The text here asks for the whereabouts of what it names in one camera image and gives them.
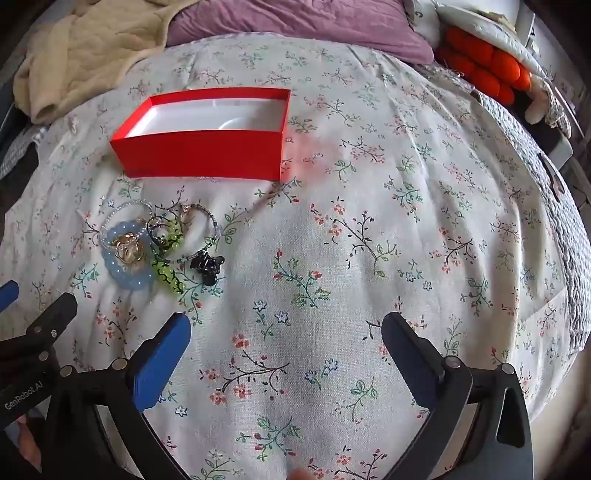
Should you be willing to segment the person's left hand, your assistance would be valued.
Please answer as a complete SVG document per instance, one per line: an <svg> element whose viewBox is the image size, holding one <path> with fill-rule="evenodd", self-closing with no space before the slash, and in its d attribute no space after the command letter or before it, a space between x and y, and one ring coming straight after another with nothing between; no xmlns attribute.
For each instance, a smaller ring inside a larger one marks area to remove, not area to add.
<svg viewBox="0 0 591 480"><path fill-rule="evenodd" d="M39 473L42 472L42 454L34 436L27 425L27 417L20 416L17 420L19 428L18 450L21 456L29 462Z"/></svg>

